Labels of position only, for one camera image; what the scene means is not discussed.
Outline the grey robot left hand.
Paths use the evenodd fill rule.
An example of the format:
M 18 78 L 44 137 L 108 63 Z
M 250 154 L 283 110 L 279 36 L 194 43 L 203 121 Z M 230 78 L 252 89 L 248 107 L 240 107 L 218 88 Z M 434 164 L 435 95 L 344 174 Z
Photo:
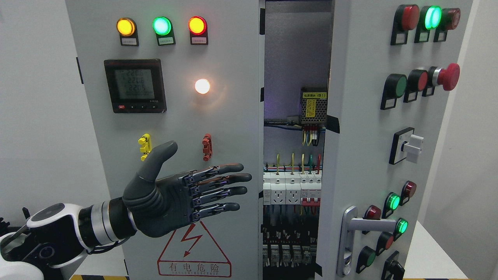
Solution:
M 162 237 L 202 218 L 237 211 L 238 203 L 219 203 L 219 200 L 246 194 L 247 188 L 235 183 L 252 179 L 251 174 L 243 173 L 244 166 L 240 163 L 158 178 L 162 165 L 177 150 L 175 141 L 153 148 L 123 193 L 124 205 L 137 229 L 148 237 Z

